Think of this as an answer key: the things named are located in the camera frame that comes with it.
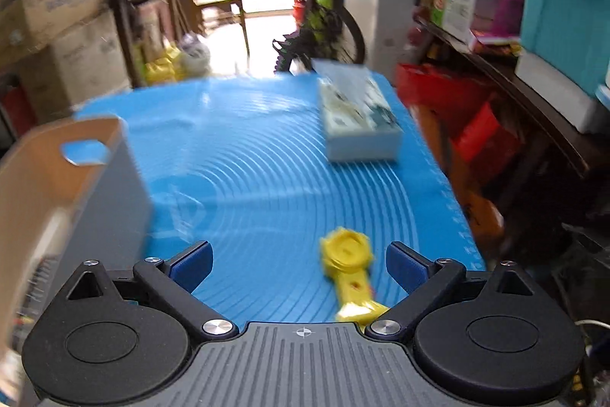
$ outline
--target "wooden chair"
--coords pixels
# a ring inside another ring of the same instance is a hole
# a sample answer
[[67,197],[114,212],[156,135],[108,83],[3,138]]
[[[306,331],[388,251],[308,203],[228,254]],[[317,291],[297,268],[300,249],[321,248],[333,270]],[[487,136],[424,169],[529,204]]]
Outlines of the wooden chair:
[[205,35],[205,25],[203,19],[203,10],[206,8],[219,8],[222,12],[227,13],[226,16],[231,19],[235,19],[233,14],[233,6],[237,6],[239,10],[239,24],[242,25],[243,39],[246,42],[246,53],[248,59],[250,57],[250,44],[248,43],[248,32],[246,31],[246,16],[243,10],[242,0],[184,0],[185,14],[189,16],[189,25],[193,27],[194,31]]

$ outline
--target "white cable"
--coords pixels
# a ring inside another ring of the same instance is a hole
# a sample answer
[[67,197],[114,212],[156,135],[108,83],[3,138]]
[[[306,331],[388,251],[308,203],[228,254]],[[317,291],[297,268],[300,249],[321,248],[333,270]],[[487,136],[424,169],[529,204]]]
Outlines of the white cable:
[[576,321],[575,323],[577,326],[582,326],[582,325],[593,325],[593,326],[599,326],[602,328],[606,328],[607,330],[610,330],[610,325],[607,323],[603,323],[601,321],[596,321],[595,319],[583,319],[581,321]]

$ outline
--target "concentric circle pattern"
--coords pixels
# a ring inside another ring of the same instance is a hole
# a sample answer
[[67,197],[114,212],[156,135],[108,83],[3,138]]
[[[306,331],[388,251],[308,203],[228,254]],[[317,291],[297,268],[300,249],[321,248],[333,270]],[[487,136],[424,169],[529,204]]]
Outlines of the concentric circle pattern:
[[156,208],[148,256],[211,242],[214,268],[197,298],[240,328],[326,322],[337,300],[319,240],[338,226],[371,239],[371,284],[387,306],[405,296],[385,270],[394,240],[483,268],[443,173],[390,85],[377,82],[405,131],[396,164],[326,161],[315,75],[147,89],[97,100],[80,115],[127,122]]

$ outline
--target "silver screw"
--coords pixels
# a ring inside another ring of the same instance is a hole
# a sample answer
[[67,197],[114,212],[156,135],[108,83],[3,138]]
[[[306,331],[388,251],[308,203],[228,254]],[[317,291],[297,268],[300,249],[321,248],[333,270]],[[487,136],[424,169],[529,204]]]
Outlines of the silver screw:
[[371,330],[378,335],[395,335],[400,331],[400,325],[391,319],[382,319],[380,321],[375,321],[371,325]]
[[233,329],[233,324],[225,319],[212,319],[203,325],[203,331],[210,335],[224,335]]

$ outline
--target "crosshair symbol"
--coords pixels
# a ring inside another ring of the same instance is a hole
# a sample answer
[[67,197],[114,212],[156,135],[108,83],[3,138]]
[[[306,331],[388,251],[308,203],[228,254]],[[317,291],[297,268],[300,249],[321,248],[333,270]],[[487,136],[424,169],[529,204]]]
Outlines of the crosshair symbol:
[[301,338],[307,338],[310,334],[314,333],[309,328],[301,328],[300,330],[293,331],[293,333],[297,333]]

